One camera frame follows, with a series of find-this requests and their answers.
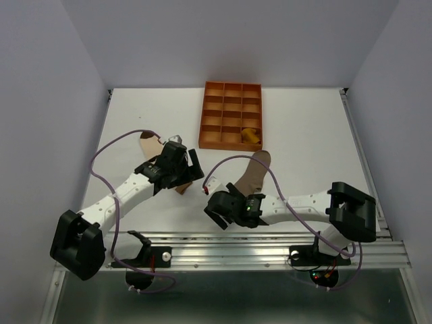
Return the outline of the taupe sock with maroon cuff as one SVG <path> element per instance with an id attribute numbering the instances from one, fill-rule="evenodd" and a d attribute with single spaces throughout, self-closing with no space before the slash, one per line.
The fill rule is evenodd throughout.
<path id="1" fill-rule="evenodd" d="M 246 171 L 234 184 L 244 196 L 259 193 L 262 190 L 267 167 L 271 164 L 271 155 L 268 151 L 257 151 L 252 157 Z"/>

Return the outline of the mustard yellow striped sock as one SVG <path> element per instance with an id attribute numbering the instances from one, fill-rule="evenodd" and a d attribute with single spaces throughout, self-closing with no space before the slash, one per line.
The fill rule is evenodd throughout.
<path id="1" fill-rule="evenodd" d="M 257 130 L 254 128 L 244 128 L 242 130 L 242 143 L 258 145 L 261 143 L 261 139 L 257 134 Z"/>

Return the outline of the orange compartment tray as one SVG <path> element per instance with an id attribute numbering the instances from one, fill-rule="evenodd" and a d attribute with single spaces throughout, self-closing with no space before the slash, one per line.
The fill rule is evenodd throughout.
<path id="1" fill-rule="evenodd" d="M 243 144 L 242 130 L 254 128 L 258 145 Z M 205 83 L 198 146 L 201 149 L 256 152 L 263 148 L 263 98 L 260 84 Z"/>

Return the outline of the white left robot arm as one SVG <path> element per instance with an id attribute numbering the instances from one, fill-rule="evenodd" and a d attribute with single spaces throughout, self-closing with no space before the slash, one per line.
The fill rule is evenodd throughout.
<path id="1" fill-rule="evenodd" d="M 106 263 L 105 236 L 132 209 L 161 190 L 172 189 L 204 177 L 198 155 L 183 144 L 167 141 L 160 155 L 140 164 L 110 194 L 95 204 L 59 218 L 50 256 L 85 281 Z"/>

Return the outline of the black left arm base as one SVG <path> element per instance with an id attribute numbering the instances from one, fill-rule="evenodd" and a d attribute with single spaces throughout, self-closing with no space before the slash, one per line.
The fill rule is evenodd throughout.
<path id="1" fill-rule="evenodd" d="M 172 289 L 176 279 L 157 273 L 171 267 L 172 247 L 154 246 L 141 233 L 130 230 L 120 235 L 115 245 L 115 257 L 107 255 L 107 264 L 114 269 L 125 269 L 126 285 L 137 294 L 156 294 Z"/>

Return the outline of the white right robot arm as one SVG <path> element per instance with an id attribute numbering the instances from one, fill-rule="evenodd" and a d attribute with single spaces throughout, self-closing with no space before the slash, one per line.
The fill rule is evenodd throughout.
<path id="1" fill-rule="evenodd" d="M 353 242 L 374 242 L 377 237 L 376 200 L 344 183 L 334 182 L 328 191 L 282 199 L 254 193 L 242 194 L 233 184 L 211 180 L 204 188 L 209 197 L 204 212 L 221 228 L 235 223 L 257 228 L 298 221 L 310 229 L 310 222 L 326 223 L 311 246 L 310 255 L 326 263 Z"/>

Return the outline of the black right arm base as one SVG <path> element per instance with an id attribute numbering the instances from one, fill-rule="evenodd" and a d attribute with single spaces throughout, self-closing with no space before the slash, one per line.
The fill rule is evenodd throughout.
<path id="1" fill-rule="evenodd" d="M 296 245 L 290 248 L 288 264 L 297 271 L 307 272 L 315 285 L 334 288 L 339 281 L 338 266 L 351 265 L 350 259 L 318 251 L 318 244 Z"/>

